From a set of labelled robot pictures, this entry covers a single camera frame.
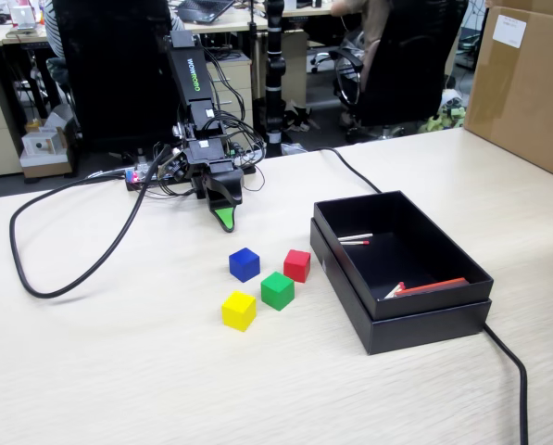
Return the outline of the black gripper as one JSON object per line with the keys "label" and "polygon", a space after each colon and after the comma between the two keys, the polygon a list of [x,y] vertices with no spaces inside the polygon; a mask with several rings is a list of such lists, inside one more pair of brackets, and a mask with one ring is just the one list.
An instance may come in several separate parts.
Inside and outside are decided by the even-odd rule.
{"label": "black gripper", "polygon": [[187,176],[205,174],[208,209],[220,227],[231,233],[235,228],[235,208],[243,202],[243,172],[227,157],[219,138],[191,141],[183,154]]}

